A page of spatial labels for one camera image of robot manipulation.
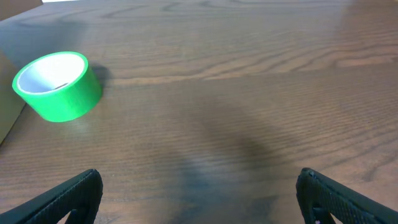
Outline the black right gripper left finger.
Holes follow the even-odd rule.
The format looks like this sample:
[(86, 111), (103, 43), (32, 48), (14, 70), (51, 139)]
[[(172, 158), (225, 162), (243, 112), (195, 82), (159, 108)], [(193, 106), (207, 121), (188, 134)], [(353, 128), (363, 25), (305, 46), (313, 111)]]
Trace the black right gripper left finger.
[(2, 213), (1, 223), (58, 223), (63, 217), (67, 217), (66, 223), (91, 224), (96, 218), (102, 194), (100, 173), (95, 169), (88, 169)]

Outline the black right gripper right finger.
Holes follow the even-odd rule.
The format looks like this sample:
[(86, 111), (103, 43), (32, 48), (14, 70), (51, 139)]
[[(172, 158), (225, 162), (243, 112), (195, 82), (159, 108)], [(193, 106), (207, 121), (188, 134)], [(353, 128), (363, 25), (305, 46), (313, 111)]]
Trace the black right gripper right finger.
[(311, 169), (296, 183), (297, 201), (306, 224), (397, 223), (397, 212)]

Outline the green tape roll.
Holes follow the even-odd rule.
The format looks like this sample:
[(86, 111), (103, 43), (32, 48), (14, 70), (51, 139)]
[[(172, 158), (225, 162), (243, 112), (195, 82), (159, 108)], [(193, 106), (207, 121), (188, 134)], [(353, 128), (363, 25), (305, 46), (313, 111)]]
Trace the green tape roll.
[(55, 123), (87, 114), (102, 96), (102, 86), (88, 59), (71, 51), (28, 63), (15, 75), (12, 88), (44, 120)]

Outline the brown cardboard box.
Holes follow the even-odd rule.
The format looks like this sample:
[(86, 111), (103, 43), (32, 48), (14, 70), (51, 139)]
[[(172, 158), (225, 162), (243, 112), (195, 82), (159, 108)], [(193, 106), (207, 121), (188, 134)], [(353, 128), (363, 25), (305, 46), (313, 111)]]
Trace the brown cardboard box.
[[(42, 0), (1, 0), (1, 21), (43, 5)], [(1, 142), (6, 138), (25, 103), (12, 89), (14, 64), (1, 52)]]

